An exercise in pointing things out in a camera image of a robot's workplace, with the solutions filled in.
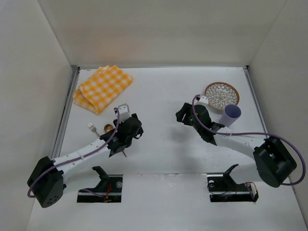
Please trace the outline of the yellow white checkered cloth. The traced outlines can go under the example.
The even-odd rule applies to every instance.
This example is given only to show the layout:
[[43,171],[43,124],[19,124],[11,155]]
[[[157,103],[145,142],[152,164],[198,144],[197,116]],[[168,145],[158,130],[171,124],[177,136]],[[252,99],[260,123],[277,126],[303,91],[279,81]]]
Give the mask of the yellow white checkered cloth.
[[73,94],[73,103],[99,115],[131,83],[133,77],[114,66],[99,67]]

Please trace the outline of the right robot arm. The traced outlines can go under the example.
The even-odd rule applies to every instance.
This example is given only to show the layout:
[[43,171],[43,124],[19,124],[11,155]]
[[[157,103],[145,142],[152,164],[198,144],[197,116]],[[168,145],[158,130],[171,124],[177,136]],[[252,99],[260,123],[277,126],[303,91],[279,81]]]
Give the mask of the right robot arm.
[[180,123],[192,126],[205,142],[229,148],[253,159],[252,164],[232,164],[225,171],[225,175],[233,183],[263,181],[271,187],[278,188],[297,167],[296,161],[280,139],[273,136],[236,136],[227,127],[213,122],[203,105],[193,106],[185,103],[176,112],[176,119]]

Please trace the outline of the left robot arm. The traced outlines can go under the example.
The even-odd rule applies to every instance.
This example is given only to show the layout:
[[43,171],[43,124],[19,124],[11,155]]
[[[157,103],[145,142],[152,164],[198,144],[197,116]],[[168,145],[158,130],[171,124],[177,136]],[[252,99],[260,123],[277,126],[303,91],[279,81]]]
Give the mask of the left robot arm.
[[101,164],[129,148],[132,140],[142,134],[142,123],[132,114],[116,129],[78,151],[55,159],[41,158],[27,180],[28,196],[47,208],[74,189],[102,189],[108,183],[108,175]]

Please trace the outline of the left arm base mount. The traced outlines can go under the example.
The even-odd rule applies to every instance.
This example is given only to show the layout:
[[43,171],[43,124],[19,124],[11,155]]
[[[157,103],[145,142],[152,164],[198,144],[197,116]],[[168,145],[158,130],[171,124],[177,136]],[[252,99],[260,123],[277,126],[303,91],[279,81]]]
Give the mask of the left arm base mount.
[[78,191],[77,203],[121,203],[123,175],[108,175],[101,167],[93,167],[99,181],[94,187]]

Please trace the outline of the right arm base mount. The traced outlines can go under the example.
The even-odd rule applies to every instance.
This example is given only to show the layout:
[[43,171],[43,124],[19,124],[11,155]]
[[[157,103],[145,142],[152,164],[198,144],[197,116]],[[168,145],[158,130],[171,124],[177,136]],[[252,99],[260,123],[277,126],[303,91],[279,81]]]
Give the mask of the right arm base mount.
[[235,164],[225,172],[207,174],[207,190],[210,202],[252,202],[258,198],[258,189],[253,182],[237,184],[230,176],[231,172],[238,166]]

